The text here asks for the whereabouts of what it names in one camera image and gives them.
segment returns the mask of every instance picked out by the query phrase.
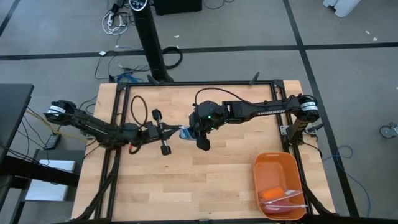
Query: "black box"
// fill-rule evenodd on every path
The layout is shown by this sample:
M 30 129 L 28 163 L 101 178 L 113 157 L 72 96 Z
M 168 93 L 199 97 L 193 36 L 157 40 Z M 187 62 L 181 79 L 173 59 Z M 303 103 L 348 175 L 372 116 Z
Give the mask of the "black box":
M 202 0 L 154 0 L 157 15 L 201 11 Z

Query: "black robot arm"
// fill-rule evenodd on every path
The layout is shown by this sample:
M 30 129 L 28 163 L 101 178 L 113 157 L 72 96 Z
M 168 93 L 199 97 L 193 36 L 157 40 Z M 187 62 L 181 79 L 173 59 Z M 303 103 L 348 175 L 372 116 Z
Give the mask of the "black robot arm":
M 122 126 L 112 125 L 104 122 L 85 111 L 76 108 L 70 101 L 58 100 L 51 103 L 51 107 L 44 114 L 47 121 L 61 126 L 71 125 L 78 128 L 83 134 L 89 134 L 104 147 L 122 147 L 131 144 L 137 150 L 131 151 L 135 154 L 142 145 L 155 141 L 162 141 L 162 154 L 171 154 L 170 147 L 167 145 L 168 138 L 171 137 L 180 126 L 170 126 L 162 122 L 162 114 L 159 110 L 153 110 L 152 116 L 157 125 L 151 121 L 139 127 L 136 124 L 124 124 Z
M 223 101 L 221 105 L 205 101 L 195 105 L 195 111 L 190 115 L 190 134 L 197 139 L 197 147 L 210 149 L 206 134 L 225 124 L 241 124 L 258 116 L 291 113 L 297 117 L 295 123 L 285 132 L 288 142 L 302 142 L 302 133 L 308 123 L 319 118 L 317 101 L 312 96 L 290 96 L 286 100 L 263 101 L 251 103 L 248 101 Z

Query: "wooden table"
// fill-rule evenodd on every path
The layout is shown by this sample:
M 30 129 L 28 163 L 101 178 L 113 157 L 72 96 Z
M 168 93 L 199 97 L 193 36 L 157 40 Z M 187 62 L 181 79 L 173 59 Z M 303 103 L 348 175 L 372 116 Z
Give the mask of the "wooden table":
M 302 92 L 300 82 L 286 80 L 287 96 Z M 147 102 L 149 120 L 151 111 L 161 110 L 163 122 L 188 124 L 193 111 L 195 93 L 205 86 L 146 86 L 132 87 L 129 100 L 141 95 Z M 240 97 L 260 102 L 272 100 L 269 85 L 218 86 Z M 116 84 L 102 84 L 97 97 L 95 116 L 110 122 Z M 203 91 L 198 103 L 211 100 L 236 100 L 233 96 L 216 90 Z M 119 113 L 123 101 L 119 103 Z M 144 119 L 143 104 L 134 102 L 134 114 Z M 126 122 L 132 120 L 127 114 Z M 198 149 L 193 141 L 183 141 L 178 134 L 169 145 L 172 154 L 162 156 L 160 142 L 142 147 L 136 155 L 122 149 L 118 184 L 112 219 L 114 221 L 143 220 L 197 220 L 228 218 L 264 218 L 255 203 L 252 166 L 261 152 L 280 152 L 282 144 L 275 116 L 254 118 L 240 125 L 226 125 L 208 135 L 211 149 Z M 316 146 L 314 138 L 305 142 Z M 87 148 L 91 151 L 96 144 Z M 308 186 L 324 204 L 334 211 L 333 202 L 317 150 L 300 146 Z M 72 217 L 79 216 L 94 197 L 100 182 L 104 150 L 96 150 L 84 161 L 80 175 Z M 103 204 L 108 202 L 104 196 Z

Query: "floor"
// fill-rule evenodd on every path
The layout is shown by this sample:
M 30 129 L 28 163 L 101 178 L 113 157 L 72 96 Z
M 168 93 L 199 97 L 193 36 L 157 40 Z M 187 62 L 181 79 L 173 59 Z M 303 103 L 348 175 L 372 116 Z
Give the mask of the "floor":
M 215 7 L 221 0 L 206 2 Z M 30 107 L 38 113 L 54 100 L 79 104 L 94 97 L 99 84 L 107 81 L 94 79 L 98 62 L 95 52 L 115 50 L 117 38 L 101 28 L 106 3 L 0 0 L 1 82 L 34 84 Z M 176 81 L 249 80 L 260 72 L 260 79 L 300 80 L 304 93 L 320 95 L 326 132 L 319 132 L 318 145 L 324 157 L 337 146 L 351 146 L 354 155 L 342 159 L 343 164 L 368 191 L 370 217 L 398 219 L 394 193 L 398 188 L 397 139 L 384 139 L 378 132 L 380 126 L 398 122 L 398 105 L 393 103 L 398 94 L 396 21 L 395 0 L 363 0 L 344 18 L 325 8 L 322 0 L 251 0 L 250 4 L 235 0 L 217 10 L 203 8 L 200 12 L 155 16 L 163 47 L 190 49 L 180 66 L 169 70 Z M 119 44 L 137 49 L 141 46 L 135 27 L 121 36 Z M 204 47 L 215 49 L 209 52 Z M 166 62 L 172 63 L 175 56 L 166 55 Z M 108 75 L 108 60 L 100 64 L 98 77 Z M 146 63 L 143 55 L 118 56 L 110 72 L 121 73 L 118 64 L 134 67 L 142 63 Z M 146 73 L 137 76 L 145 78 Z M 32 117 L 27 119 L 46 141 L 50 131 Z M 62 131 L 79 135 L 69 127 Z M 32 131 L 29 136 L 39 140 Z M 17 134 L 12 148 L 26 153 L 26 145 L 26 138 Z M 84 145 L 63 138 L 59 148 L 83 150 Z M 30 144 L 29 155 L 38 148 Z M 348 156 L 349 151 L 342 149 L 341 154 Z M 336 211 L 349 215 L 333 161 L 325 161 L 324 166 Z M 349 185 L 358 212 L 365 217 L 369 206 L 366 194 L 352 179 Z M 10 191 L 0 213 L 1 223 L 9 223 L 18 195 L 18 190 Z M 27 203 L 20 223 L 68 220 L 72 205 Z

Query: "orange plastic tray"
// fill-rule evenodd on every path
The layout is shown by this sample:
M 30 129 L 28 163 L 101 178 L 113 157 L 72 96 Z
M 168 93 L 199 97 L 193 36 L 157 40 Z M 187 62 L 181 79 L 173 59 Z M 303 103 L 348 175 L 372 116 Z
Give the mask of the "orange plastic tray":
M 254 163 L 254 185 L 256 188 L 256 200 L 259 210 L 259 193 L 274 187 L 282 187 L 285 190 L 302 190 L 299 169 L 296 160 L 286 152 L 262 153 L 257 156 Z M 287 199 L 289 202 L 303 205 L 304 196 L 300 194 Z M 265 214 L 271 220 L 298 220 L 304 216 L 305 208 L 297 208 L 288 213 Z

